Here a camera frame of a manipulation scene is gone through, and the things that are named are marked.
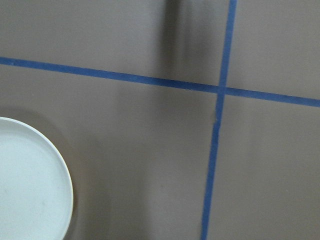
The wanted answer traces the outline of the cream round plate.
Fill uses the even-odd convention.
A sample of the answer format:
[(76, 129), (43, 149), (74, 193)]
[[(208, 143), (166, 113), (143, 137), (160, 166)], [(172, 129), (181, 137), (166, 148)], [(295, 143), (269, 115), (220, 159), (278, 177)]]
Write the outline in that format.
[(68, 167), (40, 131), (16, 119), (0, 119), (0, 238), (63, 240), (74, 191)]

